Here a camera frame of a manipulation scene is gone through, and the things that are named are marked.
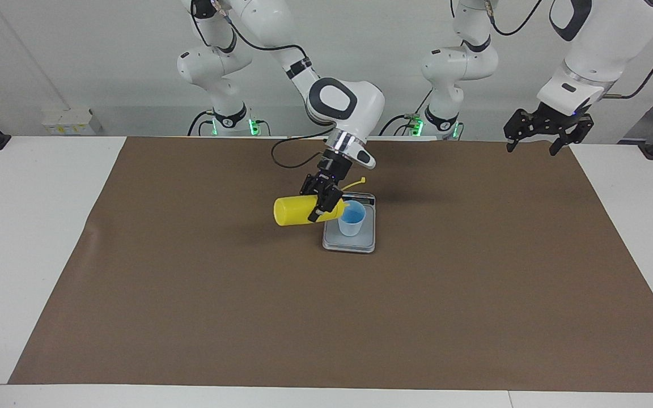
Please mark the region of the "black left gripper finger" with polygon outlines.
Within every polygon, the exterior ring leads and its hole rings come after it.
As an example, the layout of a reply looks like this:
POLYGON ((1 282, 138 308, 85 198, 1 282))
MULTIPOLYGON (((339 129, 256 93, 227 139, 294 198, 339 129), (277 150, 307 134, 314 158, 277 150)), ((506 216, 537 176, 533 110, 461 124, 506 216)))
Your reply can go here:
POLYGON ((592 117, 581 116, 578 119, 577 124, 570 131, 559 131, 559 137, 551 144, 551 147, 549 148, 550 155, 556 156, 563 147, 583 142, 591 129, 593 129, 592 117))
POLYGON ((503 127, 508 140, 506 149, 513 152, 521 140, 534 136, 533 115, 526 110, 516 110, 503 127))

